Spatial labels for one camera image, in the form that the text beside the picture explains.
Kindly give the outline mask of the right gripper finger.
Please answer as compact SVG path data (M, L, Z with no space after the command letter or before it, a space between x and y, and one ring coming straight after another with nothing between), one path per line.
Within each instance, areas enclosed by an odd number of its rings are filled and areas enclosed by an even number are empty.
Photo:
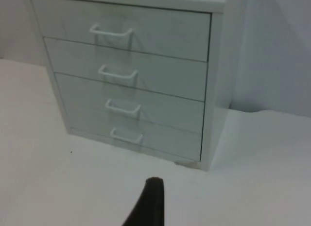
M144 188L124 226L163 226L165 224L164 181L159 177L146 179Z

